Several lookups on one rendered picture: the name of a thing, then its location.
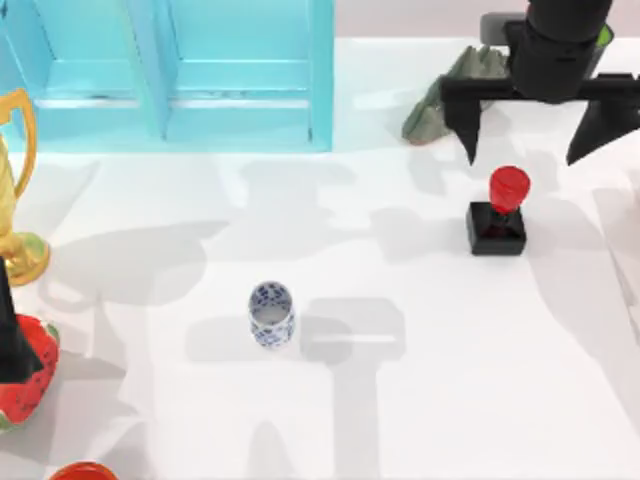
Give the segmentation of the red strawberry toy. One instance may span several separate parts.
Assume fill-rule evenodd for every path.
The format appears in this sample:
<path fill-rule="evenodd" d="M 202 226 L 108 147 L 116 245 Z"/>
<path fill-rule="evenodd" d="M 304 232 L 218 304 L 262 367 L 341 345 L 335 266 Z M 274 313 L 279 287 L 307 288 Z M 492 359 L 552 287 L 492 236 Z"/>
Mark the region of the red strawberry toy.
<path fill-rule="evenodd" d="M 25 423 L 43 399 L 56 372 L 60 338 L 50 323 L 28 315 L 17 315 L 18 324 L 43 368 L 24 383 L 0 382 L 0 434 Z"/>

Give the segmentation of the green grey rock ornament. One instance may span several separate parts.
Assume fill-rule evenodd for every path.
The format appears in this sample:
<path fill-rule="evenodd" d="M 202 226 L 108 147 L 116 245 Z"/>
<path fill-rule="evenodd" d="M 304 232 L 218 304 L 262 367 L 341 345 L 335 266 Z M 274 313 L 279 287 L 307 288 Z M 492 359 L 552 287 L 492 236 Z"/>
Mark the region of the green grey rock ornament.
<path fill-rule="evenodd" d="M 446 137 L 452 131 L 444 121 L 440 84 L 445 76 L 455 78 L 497 79 L 507 76 L 507 55 L 496 48 L 467 46 L 450 69 L 439 75 L 426 94 L 413 107 L 404 121 L 401 136 L 415 146 L 430 144 Z"/>

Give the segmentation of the grey rounded box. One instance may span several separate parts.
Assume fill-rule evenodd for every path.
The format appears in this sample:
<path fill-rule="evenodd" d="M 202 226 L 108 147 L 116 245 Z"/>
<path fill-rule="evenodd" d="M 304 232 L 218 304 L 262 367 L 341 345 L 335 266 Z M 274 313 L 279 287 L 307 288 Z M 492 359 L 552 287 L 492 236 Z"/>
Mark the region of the grey rounded box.
<path fill-rule="evenodd" d="M 524 12 L 488 12 L 480 19 L 480 41 L 489 46 L 507 46 L 504 26 L 509 21 L 522 22 Z"/>

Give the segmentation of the red stamp with black base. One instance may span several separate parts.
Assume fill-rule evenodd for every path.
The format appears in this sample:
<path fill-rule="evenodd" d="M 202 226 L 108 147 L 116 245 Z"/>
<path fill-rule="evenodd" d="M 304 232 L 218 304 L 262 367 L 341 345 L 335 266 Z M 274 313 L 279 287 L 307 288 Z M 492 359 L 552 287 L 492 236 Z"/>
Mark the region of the red stamp with black base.
<path fill-rule="evenodd" d="M 521 205 L 531 181 L 519 167 L 497 168 L 489 179 L 489 200 L 472 201 L 466 213 L 470 251 L 475 256 L 519 256 L 527 233 Z"/>

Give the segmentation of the red round object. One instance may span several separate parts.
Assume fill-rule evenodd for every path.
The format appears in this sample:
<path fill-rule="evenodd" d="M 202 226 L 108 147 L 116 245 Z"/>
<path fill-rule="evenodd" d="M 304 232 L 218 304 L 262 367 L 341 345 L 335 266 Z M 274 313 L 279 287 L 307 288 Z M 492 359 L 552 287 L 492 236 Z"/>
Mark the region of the red round object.
<path fill-rule="evenodd" d="M 119 480 L 119 478 L 101 463 L 80 461 L 59 468 L 48 480 Z"/>

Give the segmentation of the blue and white cup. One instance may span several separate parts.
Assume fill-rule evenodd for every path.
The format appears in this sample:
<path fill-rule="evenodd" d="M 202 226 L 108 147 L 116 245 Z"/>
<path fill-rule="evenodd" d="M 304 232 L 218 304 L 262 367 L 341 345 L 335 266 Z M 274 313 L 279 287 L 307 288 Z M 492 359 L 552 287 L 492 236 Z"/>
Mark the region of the blue and white cup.
<path fill-rule="evenodd" d="M 263 348 L 278 348 L 291 340 L 296 317 L 292 296 L 283 284 L 261 282 L 251 292 L 248 309 L 251 333 Z"/>

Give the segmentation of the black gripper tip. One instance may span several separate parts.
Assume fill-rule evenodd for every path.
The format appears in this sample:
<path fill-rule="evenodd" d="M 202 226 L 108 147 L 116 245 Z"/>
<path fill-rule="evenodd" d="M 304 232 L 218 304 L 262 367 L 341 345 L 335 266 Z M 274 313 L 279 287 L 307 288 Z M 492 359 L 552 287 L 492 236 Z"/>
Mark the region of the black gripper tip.
<path fill-rule="evenodd" d="M 18 323 L 5 260 L 0 256 L 0 384 L 25 383 L 42 369 Z"/>

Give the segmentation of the gold trophy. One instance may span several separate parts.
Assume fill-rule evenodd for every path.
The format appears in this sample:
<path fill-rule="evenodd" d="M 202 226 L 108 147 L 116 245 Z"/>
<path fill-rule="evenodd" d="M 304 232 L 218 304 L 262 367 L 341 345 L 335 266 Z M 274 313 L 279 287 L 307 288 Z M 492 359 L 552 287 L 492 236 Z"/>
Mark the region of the gold trophy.
<path fill-rule="evenodd" d="M 11 121 L 11 114 L 19 110 L 26 133 L 23 168 L 17 181 L 9 162 L 9 152 L 0 133 L 0 256 L 11 286 L 33 282 L 46 270 L 51 252 L 46 241 L 35 233 L 15 232 L 13 229 L 16 204 L 31 180 L 37 153 L 37 127 L 34 108 L 27 92 L 18 88 L 0 97 L 0 126 Z"/>

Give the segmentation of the light blue rack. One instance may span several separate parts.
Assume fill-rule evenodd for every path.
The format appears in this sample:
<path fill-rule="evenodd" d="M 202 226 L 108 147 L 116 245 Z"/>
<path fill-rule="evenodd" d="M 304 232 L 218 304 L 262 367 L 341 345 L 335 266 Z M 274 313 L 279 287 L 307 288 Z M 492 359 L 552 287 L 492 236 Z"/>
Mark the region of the light blue rack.
<path fill-rule="evenodd" d="M 334 0 L 0 0 L 41 152 L 332 146 Z"/>

